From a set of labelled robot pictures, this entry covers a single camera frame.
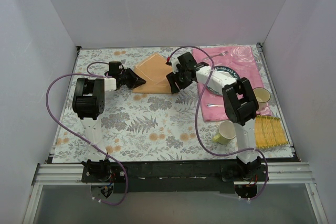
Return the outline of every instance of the pink cloth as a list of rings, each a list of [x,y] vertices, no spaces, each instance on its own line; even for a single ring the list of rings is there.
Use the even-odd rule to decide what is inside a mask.
[[[220,55],[213,58],[215,66],[225,66],[235,70],[239,77],[246,77],[249,79],[252,88],[264,87],[253,52],[250,46],[229,46],[229,47],[215,47],[203,48],[210,56]],[[209,59],[205,60],[206,55],[201,51],[194,49],[193,56],[197,62],[204,61],[211,66]],[[201,93],[203,84],[198,83],[198,93]],[[202,116],[205,122],[207,121],[223,121],[228,120],[223,107],[207,107],[207,104],[224,105],[223,97],[205,90],[201,100]],[[267,105],[261,115],[272,115],[272,112]]]

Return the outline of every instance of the floral tablecloth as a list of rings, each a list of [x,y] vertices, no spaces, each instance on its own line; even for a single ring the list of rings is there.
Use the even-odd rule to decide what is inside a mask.
[[[256,59],[264,86],[271,88],[262,59],[255,45],[250,45]],[[176,47],[120,48],[81,50],[75,72],[86,73],[93,61],[121,61],[133,68],[137,63],[158,52],[164,58]],[[178,55],[191,51],[182,49]],[[103,74],[107,65],[93,65],[91,71]],[[62,123],[84,136],[79,118],[72,110],[72,97],[78,76],[71,83],[70,95],[61,119]],[[116,159],[127,161],[166,161],[219,159],[205,152],[195,134],[195,109],[198,100],[197,85],[193,83],[178,94],[135,94],[126,87],[106,96],[101,124],[107,151]],[[272,94],[269,101],[274,116],[280,117]],[[205,146],[216,153],[237,150],[236,139],[228,145],[212,142],[218,122],[203,122],[201,110],[198,128]],[[289,145],[265,149],[266,157],[292,157]],[[87,145],[71,133],[60,129],[56,141],[53,163],[79,163],[87,160]]]

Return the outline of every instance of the white wall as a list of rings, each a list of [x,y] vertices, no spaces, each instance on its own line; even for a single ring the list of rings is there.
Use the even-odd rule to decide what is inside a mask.
[[[21,223],[36,165],[48,157],[56,132],[46,89],[72,70],[76,48],[50,0],[0,5],[0,223]],[[68,82],[53,90],[57,116]]]
[[[255,44],[285,0],[51,0],[77,46]]]
[[[295,149],[336,222],[336,0],[286,0],[265,56]]]

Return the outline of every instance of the yellow striped cloth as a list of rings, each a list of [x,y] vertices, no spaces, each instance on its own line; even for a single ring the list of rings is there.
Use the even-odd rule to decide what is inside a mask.
[[[280,118],[258,115],[255,125],[257,148],[271,148],[288,144]]]

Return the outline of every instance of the mug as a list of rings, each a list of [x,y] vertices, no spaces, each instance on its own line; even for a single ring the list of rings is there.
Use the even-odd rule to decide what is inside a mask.
[[[253,89],[253,92],[259,104],[258,111],[261,111],[267,106],[267,102],[271,99],[271,94],[264,88],[255,88]]]
[[[219,144],[228,144],[230,140],[236,137],[236,130],[233,122],[226,120],[222,121],[217,129],[216,135],[212,138],[212,141]]]

